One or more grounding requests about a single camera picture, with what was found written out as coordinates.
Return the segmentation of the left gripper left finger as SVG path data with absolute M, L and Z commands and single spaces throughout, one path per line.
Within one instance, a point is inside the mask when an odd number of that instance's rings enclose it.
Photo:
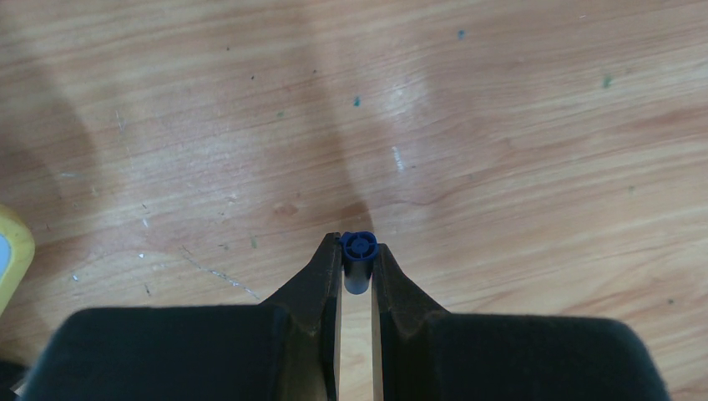
M 264 301 L 102 307 L 52 336 L 25 400 L 335 400 L 341 246 L 312 259 Z

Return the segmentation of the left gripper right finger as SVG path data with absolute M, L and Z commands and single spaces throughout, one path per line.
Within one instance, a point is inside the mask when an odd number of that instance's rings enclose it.
M 667 400 L 649 351 L 607 318 L 449 312 L 385 245 L 372 273 L 377 400 Z

